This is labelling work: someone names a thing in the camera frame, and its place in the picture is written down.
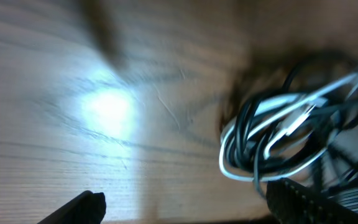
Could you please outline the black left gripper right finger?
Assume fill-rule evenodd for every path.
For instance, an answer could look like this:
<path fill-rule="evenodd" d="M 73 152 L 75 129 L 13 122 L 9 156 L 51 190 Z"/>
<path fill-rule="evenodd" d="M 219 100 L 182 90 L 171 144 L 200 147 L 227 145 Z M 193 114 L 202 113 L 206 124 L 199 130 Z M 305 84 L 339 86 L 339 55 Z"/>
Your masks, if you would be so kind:
<path fill-rule="evenodd" d="M 281 224 L 358 224 L 358 213 L 290 179 L 270 181 L 265 198 Z"/>

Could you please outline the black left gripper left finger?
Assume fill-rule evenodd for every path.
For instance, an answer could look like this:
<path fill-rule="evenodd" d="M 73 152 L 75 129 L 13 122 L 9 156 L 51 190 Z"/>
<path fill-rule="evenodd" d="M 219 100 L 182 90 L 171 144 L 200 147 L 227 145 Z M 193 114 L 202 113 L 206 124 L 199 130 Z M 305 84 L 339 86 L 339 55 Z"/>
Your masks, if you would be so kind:
<path fill-rule="evenodd" d="M 45 217 L 39 224 L 101 224 L 105 214 L 105 194 L 86 190 Z"/>

